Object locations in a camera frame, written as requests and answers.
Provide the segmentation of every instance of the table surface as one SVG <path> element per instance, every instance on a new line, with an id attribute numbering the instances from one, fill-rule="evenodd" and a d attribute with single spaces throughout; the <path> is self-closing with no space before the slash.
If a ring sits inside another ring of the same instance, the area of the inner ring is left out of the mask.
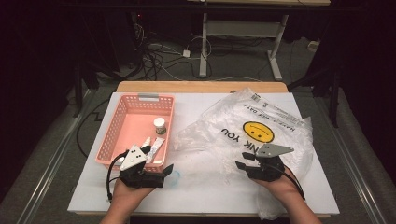
<path id="1" fill-rule="evenodd" d="M 109 207 L 109 203 L 106 201 L 106 167 L 95 162 L 94 158 L 106 132 L 106 127 L 111 121 L 115 105 L 125 92 L 172 92 L 176 96 L 176 108 L 171 132 L 177 133 L 193 123 L 206 108 L 213 105 L 217 100 L 225 97 L 231 91 L 238 91 L 245 87 L 250 87 L 260 95 L 264 94 L 266 99 L 276 102 L 286 111 L 299 114 L 292 94 L 287 92 L 283 83 L 121 82 L 109 103 L 68 211 L 78 214 L 103 214 Z M 224 189 L 224 183 L 221 183 L 221 175 L 211 174 L 210 170 L 205 169 L 203 164 L 207 162 L 206 156 L 204 152 L 180 155 L 178 152 L 170 150 L 167 162 L 175 165 L 174 172 L 166 177 L 162 189 L 154 190 L 140 204 L 135 214 L 142 216 L 256 217 L 257 192 L 253 189 L 257 189 L 257 184 L 248 181 L 247 177 L 241 177 L 233 180 L 233 183 Z M 183 172 L 191 167 L 192 161 L 197 163 L 193 164 L 193 167 L 203 167 L 204 169 L 198 173 L 197 178 L 194 178 L 196 179 L 192 181 L 194 183 L 191 183 L 191 179 L 186 183 L 185 179 L 188 178 L 182 178 Z M 301 185 L 308 205 L 318 216 L 326 217 L 331 214 L 339 214 L 316 153 L 314 153 L 312 167 L 301 181 Z"/>

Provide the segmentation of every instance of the electrical outlet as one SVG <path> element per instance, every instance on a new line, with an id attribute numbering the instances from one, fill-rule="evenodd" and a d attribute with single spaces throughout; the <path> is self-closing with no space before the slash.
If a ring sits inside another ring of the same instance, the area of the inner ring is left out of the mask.
<path id="1" fill-rule="evenodd" d="M 123 161 L 120 170 L 124 171 L 133 166 L 136 166 L 139 163 L 142 163 L 147 159 L 145 153 L 137 146 L 133 145 L 129 150 L 128 155 L 126 155 L 125 160 Z"/>
<path id="2" fill-rule="evenodd" d="M 186 58 L 190 58 L 190 51 L 187 49 L 183 50 L 183 56 Z"/>

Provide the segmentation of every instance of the bottle cap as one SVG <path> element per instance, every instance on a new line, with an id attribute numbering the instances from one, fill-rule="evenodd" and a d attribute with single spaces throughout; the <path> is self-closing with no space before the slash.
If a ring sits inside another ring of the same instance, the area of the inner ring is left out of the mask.
<path id="1" fill-rule="evenodd" d="M 163 118 L 156 118 L 156 119 L 154 120 L 154 126 L 155 126 L 156 128 L 161 128 L 161 127 L 163 127 L 163 125 L 165 125 L 165 119 L 163 119 Z"/>

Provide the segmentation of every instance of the wooden table edge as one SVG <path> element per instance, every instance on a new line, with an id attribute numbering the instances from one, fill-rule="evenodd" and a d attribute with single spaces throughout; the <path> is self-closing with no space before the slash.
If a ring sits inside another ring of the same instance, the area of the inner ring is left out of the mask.
<path id="1" fill-rule="evenodd" d="M 251 88 L 257 93 L 288 92 L 283 82 L 218 82 L 218 81 L 122 81 L 117 92 L 199 92 L 222 93 Z"/>

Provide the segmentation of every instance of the small bottle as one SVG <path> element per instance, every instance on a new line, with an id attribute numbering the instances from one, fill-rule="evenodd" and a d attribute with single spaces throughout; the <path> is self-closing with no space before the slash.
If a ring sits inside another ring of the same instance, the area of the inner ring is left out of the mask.
<path id="1" fill-rule="evenodd" d="M 166 128 L 165 128 L 165 119 L 163 118 L 156 118 L 154 120 L 154 126 L 155 126 L 155 132 L 157 134 L 164 134 L 166 133 Z"/>

